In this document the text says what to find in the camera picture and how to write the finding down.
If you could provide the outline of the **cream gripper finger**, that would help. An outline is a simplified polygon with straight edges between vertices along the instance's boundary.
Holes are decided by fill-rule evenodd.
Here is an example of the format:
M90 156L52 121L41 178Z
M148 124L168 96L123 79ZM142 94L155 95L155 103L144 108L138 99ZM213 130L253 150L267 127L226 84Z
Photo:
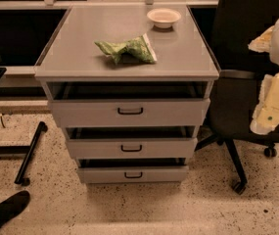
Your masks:
M264 77L258 99L250 130L266 135L279 125L279 72Z
M252 40L248 48L258 53L269 53L271 48L271 38L274 26L269 27L264 33Z

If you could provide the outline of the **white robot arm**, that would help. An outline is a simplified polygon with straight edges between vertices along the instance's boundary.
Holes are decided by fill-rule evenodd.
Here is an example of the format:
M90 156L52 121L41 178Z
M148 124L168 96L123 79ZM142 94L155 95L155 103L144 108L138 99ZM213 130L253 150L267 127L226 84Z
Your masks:
M253 40L248 48L258 53L267 52L270 61L279 66L279 19ZM250 130L266 135L279 125L279 72L264 77L258 99Z

